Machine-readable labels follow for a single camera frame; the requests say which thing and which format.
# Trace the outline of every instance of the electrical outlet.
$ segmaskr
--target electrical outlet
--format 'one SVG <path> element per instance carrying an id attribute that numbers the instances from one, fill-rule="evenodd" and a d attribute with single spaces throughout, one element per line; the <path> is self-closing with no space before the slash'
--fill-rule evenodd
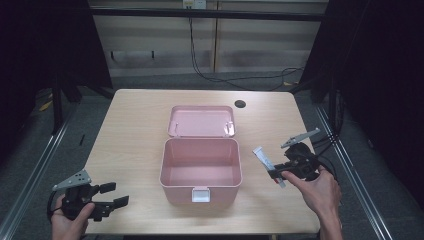
<path id="1" fill-rule="evenodd" d="M 194 9 L 194 0 L 183 0 L 183 9 Z"/>
<path id="2" fill-rule="evenodd" d="M 206 0 L 194 0 L 194 9 L 206 9 Z"/>

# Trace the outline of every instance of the black curtain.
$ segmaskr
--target black curtain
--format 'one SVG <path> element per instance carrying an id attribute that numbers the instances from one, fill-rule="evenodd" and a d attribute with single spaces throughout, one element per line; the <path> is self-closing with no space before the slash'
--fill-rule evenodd
<path id="1" fill-rule="evenodd" d="M 112 87 L 87 9 L 87 0 L 0 1 L 1 160 L 34 108 L 36 92 L 54 79 L 64 86 Z"/>
<path id="2" fill-rule="evenodd" d="M 423 12 L 419 0 L 330 1 L 327 14 L 349 19 L 321 24 L 302 80 L 321 71 L 312 85 L 316 101 L 335 84 L 390 170 L 424 209 Z"/>

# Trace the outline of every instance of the human hand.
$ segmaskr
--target human hand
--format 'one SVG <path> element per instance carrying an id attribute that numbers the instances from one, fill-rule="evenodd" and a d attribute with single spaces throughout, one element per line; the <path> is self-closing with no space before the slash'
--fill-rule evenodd
<path id="1" fill-rule="evenodd" d="M 320 239 L 343 239 L 339 219 L 339 203 L 342 197 L 340 186 L 323 166 L 319 166 L 319 177 L 313 181 L 303 181 L 291 172 L 281 175 L 299 189 L 306 205 L 314 211 L 320 221 Z"/>
<path id="2" fill-rule="evenodd" d="M 79 240 L 85 233 L 88 226 L 88 218 L 94 210 L 94 203 L 88 203 L 81 210 L 80 214 L 75 220 L 69 220 L 63 215 L 60 207 L 62 206 L 62 199 L 65 195 L 60 196 L 56 200 L 56 210 L 52 215 L 52 239 L 53 240 Z"/>

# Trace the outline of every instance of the box lid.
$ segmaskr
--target box lid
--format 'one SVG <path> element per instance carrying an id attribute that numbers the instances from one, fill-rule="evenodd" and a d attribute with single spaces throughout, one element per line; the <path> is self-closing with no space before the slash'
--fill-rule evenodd
<path id="1" fill-rule="evenodd" d="M 171 137 L 232 137 L 233 109 L 229 106 L 175 106 L 168 126 Z"/>

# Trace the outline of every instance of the wooden table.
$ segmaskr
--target wooden table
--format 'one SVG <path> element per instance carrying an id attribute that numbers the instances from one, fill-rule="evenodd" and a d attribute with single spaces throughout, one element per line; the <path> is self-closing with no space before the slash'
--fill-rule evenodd
<path id="1" fill-rule="evenodd" d="M 236 100 L 246 102 L 237 108 Z M 234 110 L 243 182 L 230 206 L 172 205 L 159 182 L 167 126 L 175 105 L 228 105 Z M 294 97 L 282 92 L 119 90 L 86 164 L 92 184 L 116 182 L 95 201 L 130 196 L 87 233 L 278 234 L 317 232 L 319 222 L 300 192 L 281 189 L 252 150 L 262 146 L 274 164 L 287 161 L 280 144 L 306 132 Z"/>

